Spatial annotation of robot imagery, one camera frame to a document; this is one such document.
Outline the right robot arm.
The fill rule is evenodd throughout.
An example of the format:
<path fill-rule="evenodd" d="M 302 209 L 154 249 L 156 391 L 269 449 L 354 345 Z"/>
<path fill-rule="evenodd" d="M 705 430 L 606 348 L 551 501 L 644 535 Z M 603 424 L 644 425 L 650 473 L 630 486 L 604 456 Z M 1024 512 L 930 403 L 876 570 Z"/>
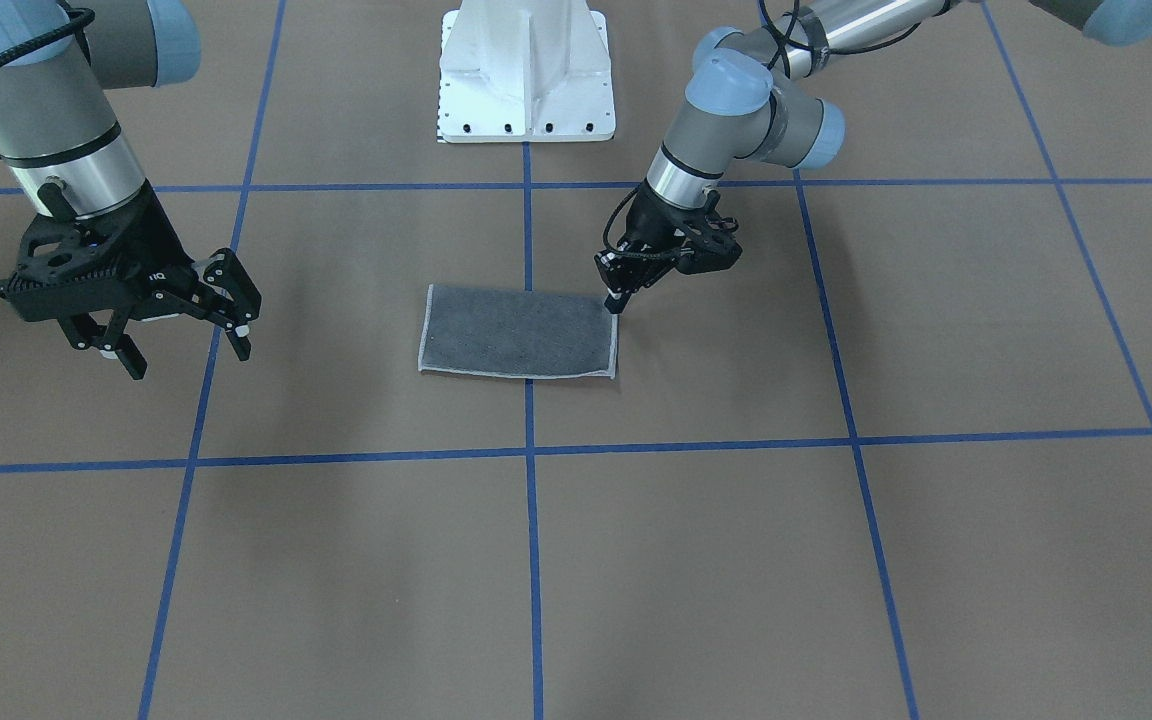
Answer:
<path fill-rule="evenodd" d="M 128 323 L 192 316 L 247 361 L 262 311 L 236 253 L 183 249 L 106 96 L 177 85 L 198 67 L 182 1 L 0 1 L 0 162 L 35 209 L 0 297 L 134 379 L 147 363 Z"/>

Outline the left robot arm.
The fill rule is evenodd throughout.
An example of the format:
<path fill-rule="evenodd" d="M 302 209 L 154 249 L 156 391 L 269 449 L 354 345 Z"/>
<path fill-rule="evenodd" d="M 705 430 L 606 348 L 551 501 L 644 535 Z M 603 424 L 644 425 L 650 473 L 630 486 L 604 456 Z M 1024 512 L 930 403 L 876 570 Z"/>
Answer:
<path fill-rule="evenodd" d="M 718 185 L 733 161 L 791 170 L 823 168 L 846 141 L 836 105 L 797 81 L 832 60 L 878 53 L 952 12 L 952 1 L 799 1 L 761 13 L 750 31 L 719 26 L 692 53 L 684 100 L 643 182 L 617 205 L 626 228 L 594 255 L 617 314 L 636 291 L 670 272 L 730 270 L 741 256 L 736 220 L 717 211 Z"/>

